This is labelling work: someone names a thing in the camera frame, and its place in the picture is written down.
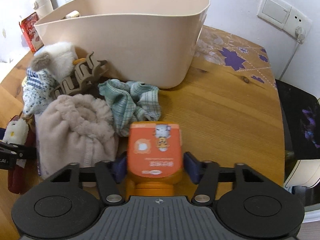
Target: floral tablecloth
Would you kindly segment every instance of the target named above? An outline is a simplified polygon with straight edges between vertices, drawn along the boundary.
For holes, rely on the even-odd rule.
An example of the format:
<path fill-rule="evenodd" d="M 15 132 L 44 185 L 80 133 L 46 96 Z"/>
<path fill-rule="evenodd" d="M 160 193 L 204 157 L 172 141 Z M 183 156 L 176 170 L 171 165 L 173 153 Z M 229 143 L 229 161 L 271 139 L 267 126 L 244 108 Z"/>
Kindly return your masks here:
<path fill-rule="evenodd" d="M 276 89 L 266 50 L 234 34 L 203 26 L 194 57 L 246 72 L 245 76 Z"/>

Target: electrical socket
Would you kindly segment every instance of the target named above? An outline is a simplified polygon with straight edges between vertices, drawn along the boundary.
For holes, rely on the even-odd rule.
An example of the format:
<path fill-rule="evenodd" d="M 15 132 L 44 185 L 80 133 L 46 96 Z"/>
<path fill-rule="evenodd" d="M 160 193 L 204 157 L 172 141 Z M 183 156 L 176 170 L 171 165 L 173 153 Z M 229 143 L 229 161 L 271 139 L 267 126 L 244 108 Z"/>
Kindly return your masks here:
<path fill-rule="evenodd" d="M 287 21 L 284 24 L 283 30 L 293 36 L 296 37 L 296 28 L 301 26 L 306 31 L 306 35 L 310 31 L 312 25 L 312 20 L 310 20 L 307 16 L 305 16 L 302 12 L 297 10 L 297 8 L 292 7 L 288 16 Z"/>

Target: wooden table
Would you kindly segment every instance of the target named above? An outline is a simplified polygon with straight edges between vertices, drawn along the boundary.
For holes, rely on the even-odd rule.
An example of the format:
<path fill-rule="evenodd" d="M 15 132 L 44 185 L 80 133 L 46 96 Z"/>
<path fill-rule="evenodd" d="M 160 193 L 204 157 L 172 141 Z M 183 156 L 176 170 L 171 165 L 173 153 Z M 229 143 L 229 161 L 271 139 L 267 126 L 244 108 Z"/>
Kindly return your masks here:
<path fill-rule="evenodd" d="M 20 84 L 31 57 L 27 54 L 0 85 L 2 127 L 22 109 Z M 175 88 L 161 90 L 159 103 L 160 121 L 180 124 L 183 151 L 225 167 L 243 162 L 283 183 L 280 103 L 262 47 L 204 26 L 185 80 Z M 27 177 L 26 189 L 38 183 L 34 164 L 28 165 Z M 0 170 L 0 239 L 18 239 L 10 215 L 18 196 L 7 190 L 6 178 L 6 171 Z M 195 188 L 185 175 L 176 193 L 191 197 Z M 217 198 L 229 190 L 230 183 L 221 183 Z"/>

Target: white bottle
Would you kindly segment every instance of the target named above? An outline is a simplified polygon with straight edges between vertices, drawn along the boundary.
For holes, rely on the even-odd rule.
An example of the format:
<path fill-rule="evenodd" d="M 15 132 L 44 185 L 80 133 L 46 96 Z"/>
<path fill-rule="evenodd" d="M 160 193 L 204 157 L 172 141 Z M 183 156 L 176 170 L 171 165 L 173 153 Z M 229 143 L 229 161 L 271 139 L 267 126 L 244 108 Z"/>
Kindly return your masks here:
<path fill-rule="evenodd" d="M 51 0 L 34 0 L 32 8 L 38 14 L 39 19 L 53 11 Z"/>

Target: cream-colored container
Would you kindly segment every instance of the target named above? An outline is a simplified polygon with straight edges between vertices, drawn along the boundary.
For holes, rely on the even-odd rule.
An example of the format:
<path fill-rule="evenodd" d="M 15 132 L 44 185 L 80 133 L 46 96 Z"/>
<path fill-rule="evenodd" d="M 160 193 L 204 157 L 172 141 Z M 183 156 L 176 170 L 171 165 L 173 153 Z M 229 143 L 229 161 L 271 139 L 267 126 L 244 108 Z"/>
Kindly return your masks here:
<path fill-rule="evenodd" d="M 94 51 L 107 76 L 160 88 L 184 79 L 210 0 L 73 0 L 35 24 L 45 45 L 70 41 Z M 64 19 L 77 10 L 80 17 Z"/>

